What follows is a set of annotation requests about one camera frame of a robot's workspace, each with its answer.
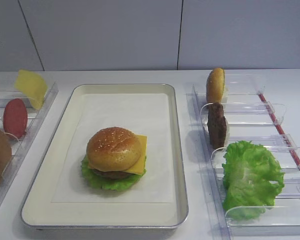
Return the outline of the sesame top bun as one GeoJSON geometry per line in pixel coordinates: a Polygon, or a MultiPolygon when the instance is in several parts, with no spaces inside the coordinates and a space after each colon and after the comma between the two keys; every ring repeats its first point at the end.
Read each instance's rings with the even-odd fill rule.
{"type": "Polygon", "coordinates": [[[142,144],[133,132],[122,127],[99,130],[86,146],[91,168],[102,172],[125,171],[142,156],[142,144]]]}

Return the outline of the green lettuce in burger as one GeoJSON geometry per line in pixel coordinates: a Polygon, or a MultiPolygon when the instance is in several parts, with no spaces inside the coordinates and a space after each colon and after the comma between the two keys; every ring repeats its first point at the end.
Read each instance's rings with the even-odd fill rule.
{"type": "Polygon", "coordinates": [[[88,184],[95,189],[113,190],[113,191],[126,191],[136,184],[146,173],[143,170],[141,175],[132,173],[131,175],[121,179],[111,179],[97,175],[92,169],[88,167],[88,158],[85,155],[81,161],[81,174],[88,184]]]}

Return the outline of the green lettuce leaf in rack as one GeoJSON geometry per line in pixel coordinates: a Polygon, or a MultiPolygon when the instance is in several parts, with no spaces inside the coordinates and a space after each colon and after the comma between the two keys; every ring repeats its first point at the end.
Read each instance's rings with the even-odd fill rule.
{"type": "Polygon", "coordinates": [[[280,163],[263,145],[237,141],[226,148],[223,209],[228,218],[245,221],[258,218],[275,205],[282,192],[284,175],[280,163]]]}

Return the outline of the yellow cheese slice in rack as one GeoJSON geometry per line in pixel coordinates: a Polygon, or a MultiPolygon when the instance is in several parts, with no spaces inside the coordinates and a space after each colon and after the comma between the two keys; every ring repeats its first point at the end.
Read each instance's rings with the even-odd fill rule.
{"type": "Polygon", "coordinates": [[[29,99],[34,109],[41,109],[48,86],[39,74],[20,69],[14,87],[29,99]]]}

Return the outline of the red tomato slice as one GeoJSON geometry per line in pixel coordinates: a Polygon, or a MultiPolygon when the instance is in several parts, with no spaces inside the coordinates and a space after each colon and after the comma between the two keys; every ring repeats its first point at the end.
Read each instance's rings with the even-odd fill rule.
{"type": "Polygon", "coordinates": [[[20,98],[10,100],[3,112],[3,129],[18,139],[26,133],[28,112],[20,98]]]}

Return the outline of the white paper tray liner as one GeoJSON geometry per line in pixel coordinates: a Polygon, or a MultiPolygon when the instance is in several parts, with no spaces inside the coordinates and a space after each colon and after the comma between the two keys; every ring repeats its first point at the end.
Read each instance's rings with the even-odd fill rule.
{"type": "Polygon", "coordinates": [[[69,105],[58,126],[55,159],[61,172],[52,200],[57,203],[172,203],[175,200],[174,108],[165,93],[84,94],[69,105]],[[147,137],[146,173],[118,192],[92,188],[81,162],[89,139],[99,130],[122,127],[147,137]]]}

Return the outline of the brown patty in rack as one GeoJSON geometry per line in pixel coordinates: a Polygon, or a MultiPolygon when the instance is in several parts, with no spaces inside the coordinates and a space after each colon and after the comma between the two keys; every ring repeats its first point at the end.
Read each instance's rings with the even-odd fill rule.
{"type": "Polygon", "coordinates": [[[215,150],[224,147],[227,135],[227,122],[223,106],[218,102],[212,103],[208,108],[207,127],[212,148],[215,150]]]}

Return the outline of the brown patty in burger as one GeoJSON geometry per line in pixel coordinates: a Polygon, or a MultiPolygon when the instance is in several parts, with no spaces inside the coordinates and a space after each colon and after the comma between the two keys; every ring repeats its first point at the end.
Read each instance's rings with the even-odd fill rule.
{"type": "Polygon", "coordinates": [[[100,171],[98,169],[91,169],[91,171],[97,176],[111,180],[125,179],[134,175],[124,171],[100,171]]]}

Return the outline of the bun half in right rack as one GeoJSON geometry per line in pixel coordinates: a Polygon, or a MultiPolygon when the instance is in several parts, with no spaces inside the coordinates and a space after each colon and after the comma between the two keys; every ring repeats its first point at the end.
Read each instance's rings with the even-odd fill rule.
{"type": "Polygon", "coordinates": [[[220,103],[225,92],[225,70],[223,68],[213,69],[206,81],[207,103],[220,103]]]}

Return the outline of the clear acrylic right food rack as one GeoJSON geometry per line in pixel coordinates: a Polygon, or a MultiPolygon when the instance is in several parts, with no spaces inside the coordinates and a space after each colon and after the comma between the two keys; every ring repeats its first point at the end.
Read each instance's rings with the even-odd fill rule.
{"type": "Polygon", "coordinates": [[[227,121],[224,146],[213,148],[209,140],[206,77],[190,85],[187,95],[192,130],[197,134],[196,150],[201,182],[215,240],[269,239],[300,236],[300,144],[283,127],[288,105],[271,100],[266,80],[254,74],[228,74],[222,100],[227,121]],[[223,209],[225,153],[232,143],[246,141],[262,145],[279,162],[284,188],[273,206],[237,206],[223,209]]]}

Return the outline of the clear acrylic food rack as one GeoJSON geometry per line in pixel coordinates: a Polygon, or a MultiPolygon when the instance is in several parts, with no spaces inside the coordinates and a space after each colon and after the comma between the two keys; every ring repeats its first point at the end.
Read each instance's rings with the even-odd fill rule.
{"type": "Polygon", "coordinates": [[[209,140],[206,77],[190,85],[187,95],[192,130],[197,134],[196,150],[201,182],[215,240],[269,239],[300,236],[300,144],[283,127],[288,105],[271,100],[266,80],[254,74],[228,74],[222,100],[227,121],[224,146],[213,148],[209,140]],[[279,162],[284,188],[273,206],[237,206],[223,209],[225,153],[232,143],[246,141],[262,145],[279,162]]]}
{"type": "Polygon", "coordinates": [[[43,106],[36,110],[31,106],[30,99],[23,93],[9,88],[0,89],[0,130],[3,130],[3,114],[4,109],[9,101],[13,99],[21,99],[27,110],[27,126],[25,134],[21,138],[12,136],[9,139],[9,143],[12,150],[12,156],[10,162],[7,164],[2,173],[2,180],[0,180],[0,206],[22,165],[25,156],[27,155],[37,133],[42,126],[43,121],[49,112],[52,103],[54,102],[58,94],[58,85],[56,82],[48,84],[47,91],[44,96],[43,106]]]}

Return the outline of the clear acrylic left food rack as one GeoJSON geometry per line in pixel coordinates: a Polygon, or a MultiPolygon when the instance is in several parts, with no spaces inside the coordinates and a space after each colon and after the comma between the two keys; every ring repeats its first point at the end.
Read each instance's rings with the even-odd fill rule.
{"type": "Polygon", "coordinates": [[[56,82],[48,84],[47,91],[44,96],[43,106],[36,110],[31,106],[30,99],[23,93],[9,88],[0,89],[0,130],[3,130],[3,114],[4,109],[9,101],[13,99],[21,99],[27,110],[27,126],[25,134],[21,138],[12,136],[9,139],[9,143],[12,150],[12,156],[10,162],[7,164],[2,173],[2,180],[0,180],[0,206],[22,165],[25,156],[27,155],[37,133],[42,126],[43,121],[49,112],[52,103],[54,102],[58,94],[58,85],[56,82]]]}

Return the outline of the white metal tray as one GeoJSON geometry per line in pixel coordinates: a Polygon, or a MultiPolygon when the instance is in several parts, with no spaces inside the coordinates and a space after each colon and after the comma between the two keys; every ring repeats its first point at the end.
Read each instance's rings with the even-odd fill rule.
{"type": "Polygon", "coordinates": [[[173,229],[188,211],[174,88],[77,86],[27,193],[23,222],[173,229]]]}

